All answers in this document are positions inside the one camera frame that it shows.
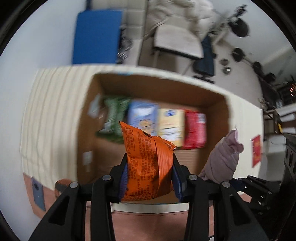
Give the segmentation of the striped tablecloth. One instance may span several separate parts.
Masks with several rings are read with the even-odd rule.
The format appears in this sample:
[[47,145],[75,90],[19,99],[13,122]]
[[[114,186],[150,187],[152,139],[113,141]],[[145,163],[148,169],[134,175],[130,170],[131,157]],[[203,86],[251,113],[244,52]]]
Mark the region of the striped tablecloth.
[[214,146],[230,130],[244,145],[234,177],[258,176],[253,139],[263,134],[262,110],[225,89],[170,71],[128,65],[73,65],[40,69],[25,108],[20,154],[34,214],[44,216],[56,201],[61,179],[91,183],[108,174],[125,153],[122,144],[96,137],[105,95],[158,103],[162,108],[206,114],[205,147],[175,151],[193,174],[203,169]]

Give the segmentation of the red tissue pack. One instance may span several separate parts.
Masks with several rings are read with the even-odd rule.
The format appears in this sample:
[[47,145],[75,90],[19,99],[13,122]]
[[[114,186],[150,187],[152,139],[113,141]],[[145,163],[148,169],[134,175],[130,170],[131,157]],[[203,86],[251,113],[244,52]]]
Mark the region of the red tissue pack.
[[207,142],[206,115],[198,111],[185,111],[184,149],[203,148]]

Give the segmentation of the white puffer jacket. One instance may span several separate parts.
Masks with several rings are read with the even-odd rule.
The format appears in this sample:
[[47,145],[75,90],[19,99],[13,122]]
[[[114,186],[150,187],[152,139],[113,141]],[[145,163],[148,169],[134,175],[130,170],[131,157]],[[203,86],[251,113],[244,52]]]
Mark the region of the white puffer jacket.
[[149,1],[144,37],[150,38],[162,24],[185,28],[203,40],[215,25],[210,1]]

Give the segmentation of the pink socks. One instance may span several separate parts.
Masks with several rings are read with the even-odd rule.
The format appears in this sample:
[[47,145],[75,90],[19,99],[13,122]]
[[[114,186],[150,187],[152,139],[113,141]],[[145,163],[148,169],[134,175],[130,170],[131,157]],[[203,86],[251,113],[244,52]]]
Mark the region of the pink socks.
[[230,181],[236,171],[244,145],[238,141],[238,130],[231,130],[215,145],[199,177],[220,184]]

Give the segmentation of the blue tissue pack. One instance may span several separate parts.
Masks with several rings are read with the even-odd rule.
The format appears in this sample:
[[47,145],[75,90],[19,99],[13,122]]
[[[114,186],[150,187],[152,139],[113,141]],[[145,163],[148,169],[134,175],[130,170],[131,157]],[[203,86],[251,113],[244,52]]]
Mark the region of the blue tissue pack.
[[127,124],[156,136],[158,108],[156,103],[132,100],[128,107]]

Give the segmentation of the black weight bench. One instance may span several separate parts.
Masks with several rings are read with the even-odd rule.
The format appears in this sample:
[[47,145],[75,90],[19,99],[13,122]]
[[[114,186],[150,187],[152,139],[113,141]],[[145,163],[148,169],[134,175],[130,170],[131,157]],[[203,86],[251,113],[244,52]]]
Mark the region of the black weight bench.
[[193,77],[214,84],[215,82],[211,80],[211,77],[215,75],[214,59],[216,58],[216,55],[213,53],[211,38],[209,35],[207,35],[202,41],[202,47],[204,57],[193,63],[193,71],[195,73]]

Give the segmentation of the red packet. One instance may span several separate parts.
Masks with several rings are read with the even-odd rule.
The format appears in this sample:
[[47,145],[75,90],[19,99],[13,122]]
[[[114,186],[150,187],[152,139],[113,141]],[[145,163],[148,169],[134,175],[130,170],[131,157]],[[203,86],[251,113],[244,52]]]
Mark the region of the red packet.
[[261,135],[257,135],[252,140],[252,168],[261,161]]

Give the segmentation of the orange snack bag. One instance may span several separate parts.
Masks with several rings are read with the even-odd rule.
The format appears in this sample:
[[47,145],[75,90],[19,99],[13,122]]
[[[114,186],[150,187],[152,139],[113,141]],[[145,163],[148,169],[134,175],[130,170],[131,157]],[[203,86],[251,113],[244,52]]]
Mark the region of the orange snack bag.
[[128,166],[128,181],[122,200],[151,200],[169,194],[176,146],[122,121],[120,127]]

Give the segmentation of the open cardboard box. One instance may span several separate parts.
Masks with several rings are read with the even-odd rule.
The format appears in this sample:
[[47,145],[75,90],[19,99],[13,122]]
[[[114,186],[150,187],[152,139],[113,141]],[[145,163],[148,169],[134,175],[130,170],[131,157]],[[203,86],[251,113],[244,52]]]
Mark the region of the open cardboard box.
[[191,84],[158,77],[95,74],[86,89],[78,127],[77,179],[94,182],[128,154],[123,201],[176,200],[157,162],[156,142],[193,174],[229,132],[226,98]]

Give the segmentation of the black barbell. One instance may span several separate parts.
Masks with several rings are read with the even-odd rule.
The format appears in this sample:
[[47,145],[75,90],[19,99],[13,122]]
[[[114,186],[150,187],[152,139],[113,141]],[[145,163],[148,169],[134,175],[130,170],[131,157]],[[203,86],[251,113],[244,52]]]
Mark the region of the black barbell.
[[258,61],[251,61],[250,58],[246,56],[245,52],[241,48],[234,48],[231,51],[231,56],[235,62],[245,61],[249,63],[252,69],[254,70],[255,74],[259,76],[264,75],[262,65]]

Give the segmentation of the yellow tissue pack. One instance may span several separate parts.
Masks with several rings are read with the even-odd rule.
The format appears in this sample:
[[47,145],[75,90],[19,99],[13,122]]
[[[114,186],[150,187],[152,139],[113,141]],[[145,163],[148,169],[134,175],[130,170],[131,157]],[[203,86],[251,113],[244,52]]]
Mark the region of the yellow tissue pack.
[[158,135],[182,147],[185,138],[185,111],[182,109],[160,108],[158,112]]

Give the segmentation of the blue foam mat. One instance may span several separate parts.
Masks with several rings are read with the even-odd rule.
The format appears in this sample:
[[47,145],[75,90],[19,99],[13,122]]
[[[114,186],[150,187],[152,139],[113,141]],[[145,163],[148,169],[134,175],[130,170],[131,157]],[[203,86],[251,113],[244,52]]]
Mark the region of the blue foam mat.
[[115,64],[120,41],[122,11],[95,10],[78,14],[73,64]]

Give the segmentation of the white cushioned chair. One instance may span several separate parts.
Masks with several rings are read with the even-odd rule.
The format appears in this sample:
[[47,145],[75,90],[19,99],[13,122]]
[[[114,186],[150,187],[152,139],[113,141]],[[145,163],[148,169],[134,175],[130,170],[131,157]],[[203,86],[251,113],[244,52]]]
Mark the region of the white cushioned chair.
[[152,30],[143,41],[139,65],[156,68],[160,54],[194,62],[203,59],[204,50],[200,38],[187,27],[164,23]]

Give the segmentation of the green snack bag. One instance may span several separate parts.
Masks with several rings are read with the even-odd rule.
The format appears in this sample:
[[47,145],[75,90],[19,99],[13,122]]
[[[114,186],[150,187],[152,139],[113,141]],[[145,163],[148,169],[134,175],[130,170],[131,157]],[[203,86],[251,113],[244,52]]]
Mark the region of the green snack bag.
[[124,121],[131,99],[123,96],[107,96],[103,99],[102,110],[106,111],[103,128],[96,132],[96,137],[110,142],[123,144],[120,121]]

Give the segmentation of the chrome dumbbell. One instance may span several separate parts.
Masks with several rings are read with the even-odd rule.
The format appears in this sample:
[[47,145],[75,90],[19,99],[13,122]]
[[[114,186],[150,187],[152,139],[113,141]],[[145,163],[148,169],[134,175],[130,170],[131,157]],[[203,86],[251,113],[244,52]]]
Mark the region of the chrome dumbbell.
[[220,64],[223,66],[222,67],[222,72],[225,74],[225,75],[229,75],[231,73],[231,67],[229,66],[229,60],[226,59],[226,58],[222,58],[220,60]]

